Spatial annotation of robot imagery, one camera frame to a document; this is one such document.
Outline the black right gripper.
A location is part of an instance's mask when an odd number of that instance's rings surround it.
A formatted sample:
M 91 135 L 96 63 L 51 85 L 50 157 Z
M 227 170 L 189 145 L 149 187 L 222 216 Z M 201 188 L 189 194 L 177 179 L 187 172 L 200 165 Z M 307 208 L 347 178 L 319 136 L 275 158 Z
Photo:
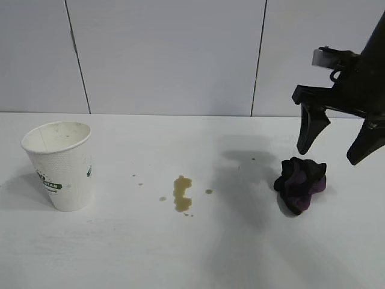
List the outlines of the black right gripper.
M 339 76 L 332 87 L 298 85 L 292 95 L 301 104 L 301 126 L 297 141 L 300 154 L 306 154 L 317 136 L 330 124 L 326 109 L 362 118 L 384 116 L 384 63 L 356 57 L 344 68 L 334 70 Z M 347 152 L 347 159 L 357 165 L 384 146 L 384 118 L 367 118 Z

